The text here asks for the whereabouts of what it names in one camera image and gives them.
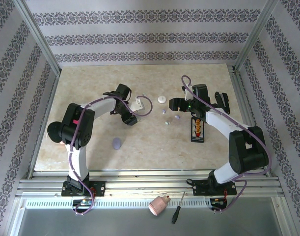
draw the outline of purple disc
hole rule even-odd
[[[115,150],[119,150],[120,147],[121,147],[121,140],[120,140],[120,138],[114,138],[114,139],[112,140],[112,146],[113,146],[113,148],[114,148]]]

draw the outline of aluminum frame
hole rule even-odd
[[[44,54],[46,60],[49,62],[52,70],[54,71],[56,76],[59,76],[61,73],[61,68],[52,53],[43,33],[41,32],[39,26],[37,25],[30,9],[27,6],[25,0],[13,0],[15,6],[19,10],[22,18],[24,19],[25,23],[29,27],[35,41],[40,46],[42,53]]]
[[[234,65],[235,71],[238,72],[241,69],[241,67],[243,66],[243,63],[246,60],[252,46],[257,41],[259,34],[261,33],[264,25],[268,21],[268,18],[271,15],[271,13],[274,10],[277,3],[278,3],[278,0],[267,0],[266,4],[264,5],[264,7],[261,11],[261,14],[259,15],[258,20],[254,24],[254,27],[252,28],[252,30],[249,34],[249,37],[248,37],[244,47],[241,49],[241,51],[237,57],[237,60]]]
[[[251,126],[255,125],[255,123],[250,112],[249,104],[246,102],[245,91],[239,77],[239,70],[277,2],[278,0],[267,0],[245,43],[245,46],[242,48],[236,60],[234,67],[228,66],[228,71],[243,121]],[[14,0],[14,3],[29,26],[35,40],[40,45],[55,74],[59,77],[61,68],[51,52],[41,30],[35,22],[33,15],[28,9],[27,4],[24,0]],[[41,130],[42,135],[40,137],[42,137],[45,132],[49,111],[54,100],[57,85],[58,79],[56,79],[54,92],[50,97],[50,105],[46,111]],[[62,182],[66,180],[67,171],[34,172],[40,144],[41,139],[37,142],[36,152],[33,156],[31,168],[27,177],[28,179],[23,179],[19,183],[14,204],[10,212],[9,221],[7,223],[6,235],[16,235],[19,232],[27,201],[31,199],[47,199],[52,202],[57,202],[59,199],[62,199],[61,187]],[[127,197],[131,199],[148,199],[156,197],[158,194],[166,193],[169,193],[169,195],[173,198],[180,198],[182,193],[186,190],[190,191],[187,193],[188,196],[190,198],[194,198],[192,189],[186,184],[186,179],[206,179],[209,172],[210,170],[92,171],[90,172],[90,179],[103,180],[107,182],[105,197],[103,198],[110,200]],[[241,197],[271,197],[283,235],[298,235],[278,177],[271,177],[271,175],[268,174],[268,177],[243,177],[242,179],[246,179],[248,181],[248,185]],[[241,190],[242,186],[242,182],[236,183],[238,192]]]

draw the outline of striped wall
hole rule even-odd
[[[281,0],[240,71],[300,235],[300,0]]]
[[[27,0],[60,66],[233,65],[266,0]]]
[[[0,0],[0,235],[25,177],[55,81],[19,11]]]

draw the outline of beige work surface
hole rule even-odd
[[[193,85],[207,85],[211,102],[215,102],[216,91],[227,93],[231,116],[242,121],[226,64],[71,66],[62,70],[47,126],[53,121],[62,121],[70,103],[88,103],[122,83],[131,88],[131,101],[145,93],[153,102],[153,111],[134,126],[125,125],[120,115],[104,114],[97,118],[86,149],[88,169],[220,167],[228,161],[228,140],[206,124],[205,142],[192,143],[190,113],[168,109],[169,99],[184,97],[181,89],[184,74],[191,77]],[[167,98],[165,104],[158,103],[160,95]],[[148,111],[149,103],[146,100],[143,103]],[[120,150],[112,147],[115,137],[122,141]],[[52,142],[45,134],[35,170],[68,170],[65,146]]]

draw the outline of small white object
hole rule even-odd
[[[189,99],[193,99],[193,95],[191,93],[188,92],[188,90],[185,90],[185,101],[188,101]]]
[[[158,102],[161,104],[164,104],[166,102],[166,97],[165,96],[159,96]]]
[[[130,103],[128,106],[133,112],[144,110],[144,106],[140,98],[136,98],[136,101]]]

